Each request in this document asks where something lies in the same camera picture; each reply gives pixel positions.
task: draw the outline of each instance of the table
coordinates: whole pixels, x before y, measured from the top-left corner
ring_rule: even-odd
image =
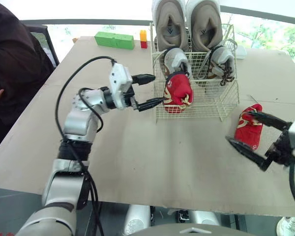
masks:
[[[150,73],[150,52],[136,42],[133,51],[97,46],[82,37],[47,80],[0,145],[0,188],[41,194],[60,135],[54,121],[57,95],[67,78],[86,60],[114,57],[132,74]],[[67,88],[60,121],[81,87],[109,85],[108,60],[94,62]],[[237,61],[241,102],[218,118],[159,120],[154,110],[112,110],[90,154],[89,170],[99,199],[106,202],[200,209],[241,214],[295,216],[288,174],[273,163],[262,172],[225,140],[234,135],[238,116],[254,101],[284,120],[295,119],[295,65],[286,54],[248,50]],[[152,85],[134,86],[139,101],[152,97]],[[280,132],[264,127],[258,153],[264,154]]]

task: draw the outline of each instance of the red block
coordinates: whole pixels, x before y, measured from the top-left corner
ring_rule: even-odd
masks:
[[[148,42],[141,41],[141,48],[148,48]]]

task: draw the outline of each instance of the floor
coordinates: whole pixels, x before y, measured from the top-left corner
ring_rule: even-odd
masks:
[[[41,196],[0,189],[0,236],[13,236],[30,215],[40,209]],[[127,204],[102,203],[101,222],[105,236],[120,236]],[[175,223],[175,214],[168,215],[166,208],[157,207],[155,225]],[[221,225],[241,229],[256,236],[276,236],[275,227],[280,217],[258,215],[217,214]],[[91,205],[77,213],[76,236],[90,236],[93,229]]]

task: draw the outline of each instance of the shoe insole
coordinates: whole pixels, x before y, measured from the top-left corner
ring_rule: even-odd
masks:
[[[164,28],[163,35],[173,37],[179,34],[180,34],[179,26],[174,25],[171,17],[169,17],[167,22],[167,27]]]
[[[200,31],[200,39],[202,43],[207,46],[216,34],[216,28],[212,26],[209,21],[206,28]]]
[[[180,37],[180,28],[177,25],[174,25],[172,19],[168,18],[167,26],[163,30],[163,35],[165,40],[174,45],[180,45],[181,37]]]

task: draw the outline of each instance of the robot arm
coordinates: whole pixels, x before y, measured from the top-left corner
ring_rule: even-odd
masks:
[[[245,143],[239,142],[233,138],[226,137],[230,144],[242,155],[255,162],[261,170],[266,171],[269,165],[274,161],[284,165],[289,170],[289,182],[292,196],[295,200],[295,121],[285,122],[275,116],[262,112],[247,112],[258,122],[266,126],[273,126],[282,131],[280,137],[269,147],[265,156],[254,153]]]
[[[17,236],[75,234],[76,211],[87,204],[91,186],[68,143],[88,168],[88,157],[99,124],[99,117],[92,110],[98,115],[107,113],[110,109],[123,110],[129,106],[134,110],[144,111],[163,101],[163,98],[154,98],[139,104],[134,97],[132,84],[147,84],[155,76],[144,74],[132,77],[128,68],[114,63],[109,78],[111,89],[83,88],[73,98],[72,109],[63,128],[66,140],[62,140],[58,157],[54,160],[52,173],[42,196],[43,208],[27,220]]]

